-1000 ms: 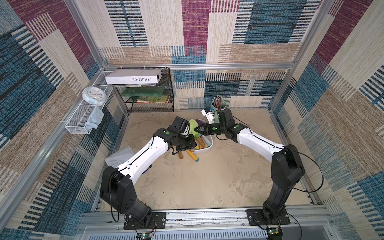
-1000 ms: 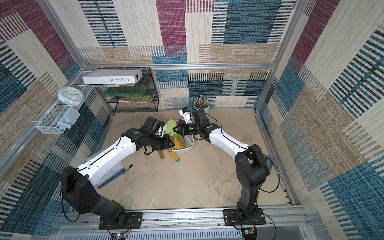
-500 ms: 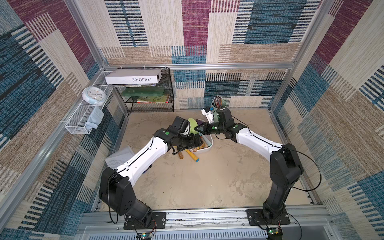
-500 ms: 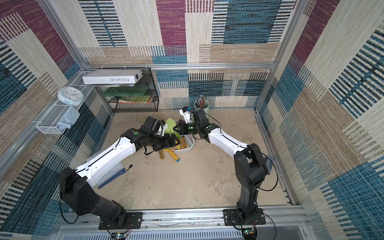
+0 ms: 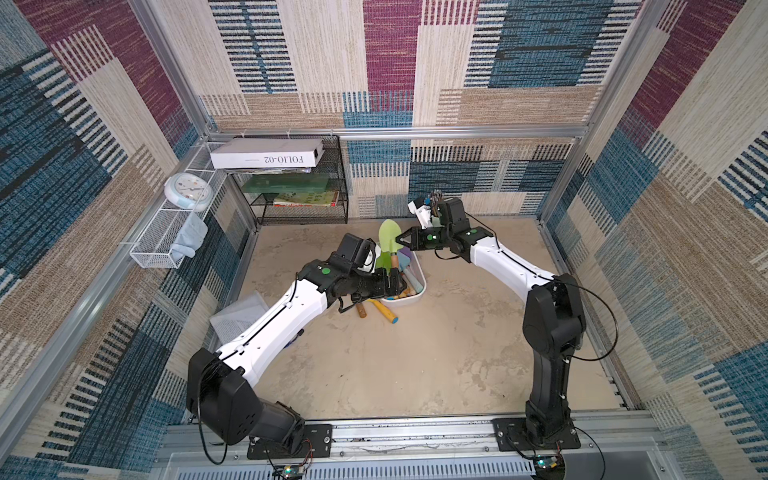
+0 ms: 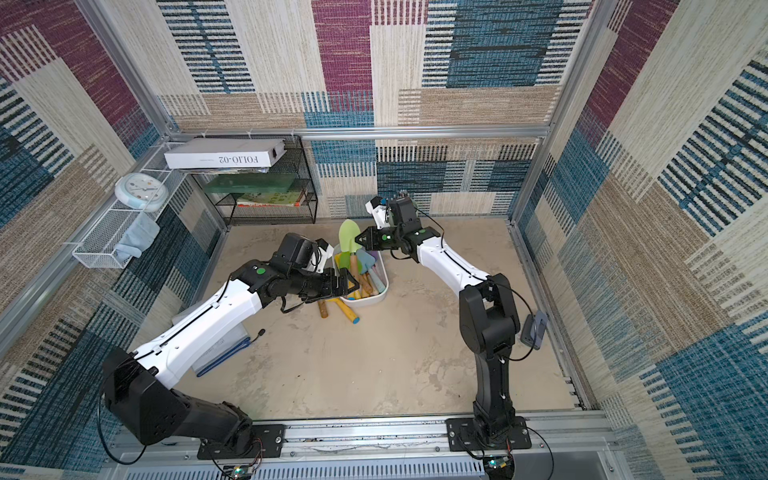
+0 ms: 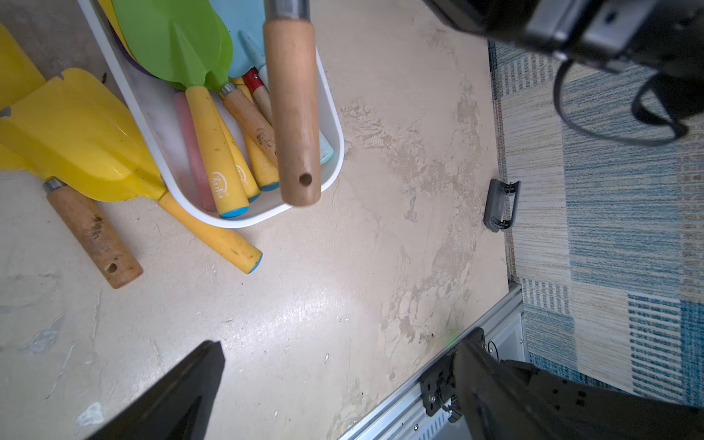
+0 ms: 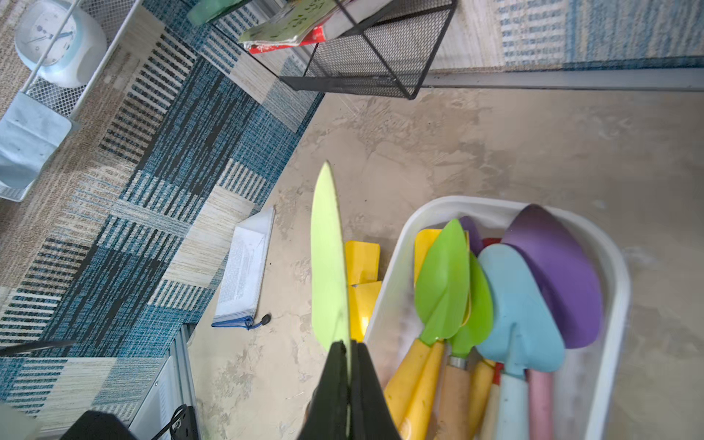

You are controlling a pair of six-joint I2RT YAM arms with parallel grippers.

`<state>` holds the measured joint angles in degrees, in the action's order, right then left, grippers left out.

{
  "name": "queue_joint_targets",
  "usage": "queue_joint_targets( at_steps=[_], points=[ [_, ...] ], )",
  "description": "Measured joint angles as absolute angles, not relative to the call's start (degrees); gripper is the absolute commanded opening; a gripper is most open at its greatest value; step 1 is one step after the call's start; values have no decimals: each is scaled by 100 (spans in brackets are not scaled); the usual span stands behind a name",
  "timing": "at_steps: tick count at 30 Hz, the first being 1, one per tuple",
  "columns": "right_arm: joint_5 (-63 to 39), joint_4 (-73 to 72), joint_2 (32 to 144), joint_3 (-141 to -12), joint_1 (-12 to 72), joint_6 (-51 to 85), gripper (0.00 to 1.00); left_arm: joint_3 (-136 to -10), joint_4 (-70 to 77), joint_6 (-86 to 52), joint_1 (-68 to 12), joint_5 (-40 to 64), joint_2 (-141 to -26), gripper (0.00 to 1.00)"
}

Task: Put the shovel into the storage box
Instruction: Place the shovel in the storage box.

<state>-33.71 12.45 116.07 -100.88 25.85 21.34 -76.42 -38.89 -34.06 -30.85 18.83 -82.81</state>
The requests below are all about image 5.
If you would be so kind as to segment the white plastic storage box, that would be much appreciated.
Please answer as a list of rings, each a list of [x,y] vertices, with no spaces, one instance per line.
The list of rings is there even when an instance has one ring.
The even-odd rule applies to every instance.
[[[423,294],[424,294],[424,292],[426,290],[426,279],[425,279],[425,276],[424,276],[424,273],[423,273],[423,270],[421,268],[421,265],[419,263],[418,258],[408,248],[403,247],[401,249],[403,250],[403,252],[406,255],[408,255],[411,258],[410,269],[413,271],[413,273],[415,274],[417,279],[422,283],[424,289],[423,289],[423,291],[420,294],[417,294],[415,292],[415,290],[413,289],[413,287],[411,286],[410,282],[407,280],[407,278],[405,277],[405,275],[401,272],[401,270],[399,268],[401,281],[405,283],[406,289],[404,290],[403,293],[401,293],[401,294],[399,294],[399,295],[397,295],[395,297],[389,297],[389,298],[382,299],[381,302],[383,304],[386,304],[387,306],[406,306],[406,305],[413,304],[413,303],[418,301],[423,296]]]

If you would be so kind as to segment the pale green trowel wooden handle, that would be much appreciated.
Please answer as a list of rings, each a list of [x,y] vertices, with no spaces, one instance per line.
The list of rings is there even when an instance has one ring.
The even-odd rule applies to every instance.
[[[399,261],[397,258],[397,252],[402,246],[397,242],[397,237],[402,233],[400,226],[391,219],[386,219],[382,222],[379,228],[379,246],[382,252],[391,253],[391,269],[392,271],[399,270]]]

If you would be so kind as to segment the green trowel yellow handle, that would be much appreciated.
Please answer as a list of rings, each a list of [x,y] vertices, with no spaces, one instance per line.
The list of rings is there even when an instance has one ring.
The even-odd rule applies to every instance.
[[[377,269],[383,268],[387,272],[391,269],[391,253],[390,252],[382,252],[377,258],[375,262],[375,267]]]

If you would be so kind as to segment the light blue trowel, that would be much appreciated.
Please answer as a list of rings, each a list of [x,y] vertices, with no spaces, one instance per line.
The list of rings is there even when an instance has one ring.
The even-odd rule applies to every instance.
[[[397,252],[397,258],[399,261],[399,268],[401,272],[405,275],[407,280],[410,282],[415,292],[417,294],[420,294],[423,291],[424,287],[422,283],[417,279],[413,271],[410,269],[411,258],[408,255],[406,255],[402,249],[400,249]]]

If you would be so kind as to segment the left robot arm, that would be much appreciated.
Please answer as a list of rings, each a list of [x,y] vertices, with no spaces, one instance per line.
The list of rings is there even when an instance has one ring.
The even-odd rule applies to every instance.
[[[243,333],[216,351],[198,350],[188,364],[186,399],[198,427],[209,428],[225,445],[255,438],[300,454],[304,419],[283,403],[260,399],[255,386],[300,331],[333,305],[345,312],[345,298],[357,306],[403,291],[399,275],[378,267],[376,259],[373,240],[345,235],[327,259],[305,264],[283,296]]]

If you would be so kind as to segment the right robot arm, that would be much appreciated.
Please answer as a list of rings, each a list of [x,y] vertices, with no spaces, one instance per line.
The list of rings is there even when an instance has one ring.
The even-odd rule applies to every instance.
[[[419,221],[396,241],[412,251],[444,248],[501,281],[525,302],[522,332],[532,349],[533,380],[522,420],[495,427],[500,449],[577,449],[567,400],[571,360],[586,330],[579,286],[515,254],[487,226],[473,225],[458,198],[408,204]]]

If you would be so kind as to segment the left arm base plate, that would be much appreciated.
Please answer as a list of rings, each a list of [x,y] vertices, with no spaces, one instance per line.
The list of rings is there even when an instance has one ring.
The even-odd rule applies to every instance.
[[[287,460],[328,458],[333,446],[333,425],[330,423],[305,424],[284,442],[250,438],[248,460]]]

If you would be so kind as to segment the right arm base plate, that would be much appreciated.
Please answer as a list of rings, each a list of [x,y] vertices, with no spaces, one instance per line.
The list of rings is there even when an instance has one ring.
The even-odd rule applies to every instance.
[[[515,449],[524,452],[576,450],[581,447],[578,433],[572,424],[544,439],[536,439],[533,433],[529,433],[526,419],[521,416],[493,418],[491,426],[501,452],[514,452]]]

